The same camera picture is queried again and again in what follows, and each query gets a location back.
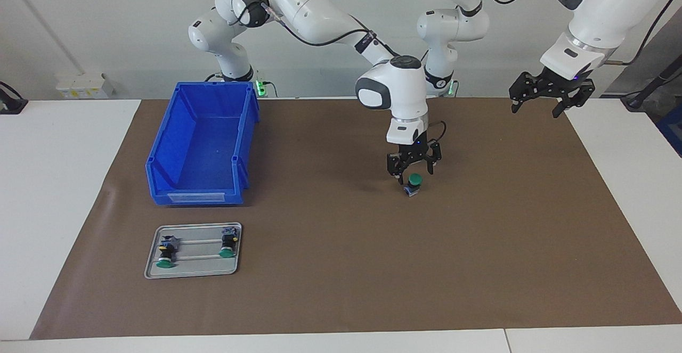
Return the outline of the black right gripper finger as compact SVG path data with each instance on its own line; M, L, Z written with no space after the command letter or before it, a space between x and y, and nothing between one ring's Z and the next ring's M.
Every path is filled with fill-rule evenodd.
M428 151L424 152L424 161L427 163L429 175L434 175L434 167L442 159L441 145L439 141L429 141Z
M397 152L387 154L387 171L391 176L394 176L399 185L404 185L403 174L408 168L408 154L406 152Z

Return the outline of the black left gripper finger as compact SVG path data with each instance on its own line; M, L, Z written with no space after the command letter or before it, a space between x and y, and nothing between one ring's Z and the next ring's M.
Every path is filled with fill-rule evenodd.
M519 74L514 83L509 87L512 113L518 113L523 103L538 98L538 80L539 77L533 76L527 71Z
M572 107L582 107L594 93L595 84L590 78L579 77L575 80L560 82L552 87L553 97L559 98L552 110L553 118L558 118Z

